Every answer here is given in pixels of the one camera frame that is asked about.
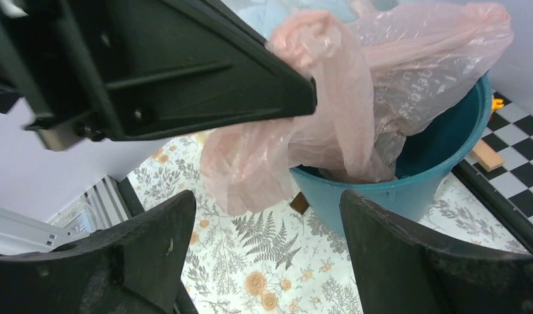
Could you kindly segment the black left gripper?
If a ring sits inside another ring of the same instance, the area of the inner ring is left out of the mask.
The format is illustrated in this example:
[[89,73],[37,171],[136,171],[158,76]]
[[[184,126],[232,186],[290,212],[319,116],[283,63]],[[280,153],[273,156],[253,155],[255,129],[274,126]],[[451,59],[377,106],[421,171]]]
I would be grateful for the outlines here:
[[57,1],[26,1],[23,14],[0,1],[0,85],[27,99],[38,120],[67,116],[67,56],[53,28]]

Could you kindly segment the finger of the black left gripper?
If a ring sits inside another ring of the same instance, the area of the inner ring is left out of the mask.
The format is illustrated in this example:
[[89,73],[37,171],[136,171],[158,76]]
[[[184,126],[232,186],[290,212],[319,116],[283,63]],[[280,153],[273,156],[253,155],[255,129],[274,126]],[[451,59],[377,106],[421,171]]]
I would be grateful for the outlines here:
[[28,126],[44,146],[154,141],[314,113],[315,81],[221,1],[22,1],[72,70],[71,116]]

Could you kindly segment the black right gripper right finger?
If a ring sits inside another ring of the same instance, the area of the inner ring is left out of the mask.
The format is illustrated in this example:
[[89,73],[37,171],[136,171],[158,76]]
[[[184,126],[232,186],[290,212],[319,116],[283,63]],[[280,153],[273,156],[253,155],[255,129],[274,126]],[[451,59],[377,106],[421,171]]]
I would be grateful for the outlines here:
[[447,236],[353,190],[340,213],[364,313],[533,313],[533,255]]

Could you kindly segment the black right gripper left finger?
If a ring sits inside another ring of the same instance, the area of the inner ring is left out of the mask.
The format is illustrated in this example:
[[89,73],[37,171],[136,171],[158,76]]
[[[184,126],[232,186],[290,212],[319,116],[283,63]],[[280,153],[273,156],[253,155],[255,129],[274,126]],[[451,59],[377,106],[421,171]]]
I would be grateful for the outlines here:
[[181,281],[195,216],[185,190],[53,251],[0,256],[0,313],[195,313]]

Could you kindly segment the teal plastic trash bin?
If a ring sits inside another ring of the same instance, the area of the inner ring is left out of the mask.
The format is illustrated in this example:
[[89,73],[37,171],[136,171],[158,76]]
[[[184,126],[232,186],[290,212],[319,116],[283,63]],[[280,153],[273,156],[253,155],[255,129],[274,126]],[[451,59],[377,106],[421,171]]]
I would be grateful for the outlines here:
[[314,167],[293,167],[293,176],[318,219],[344,236],[339,212],[341,194],[351,189],[385,209],[420,221],[430,208],[440,182],[481,139],[490,119],[493,90],[483,75],[454,107],[422,132],[408,137],[396,162],[395,181],[349,184],[333,181]]

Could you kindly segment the pink plastic trash bag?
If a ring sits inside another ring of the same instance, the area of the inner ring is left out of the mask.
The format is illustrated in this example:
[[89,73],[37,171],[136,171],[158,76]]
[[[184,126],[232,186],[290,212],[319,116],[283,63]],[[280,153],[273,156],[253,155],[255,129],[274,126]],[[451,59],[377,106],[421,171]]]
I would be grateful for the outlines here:
[[216,129],[201,153],[204,185],[240,215],[289,200],[291,167],[347,183],[393,181],[406,138],[462,99],[513,38],[498,3],[404,3],[353,22],[296,12],[266,48],[315,80],[314,114]]

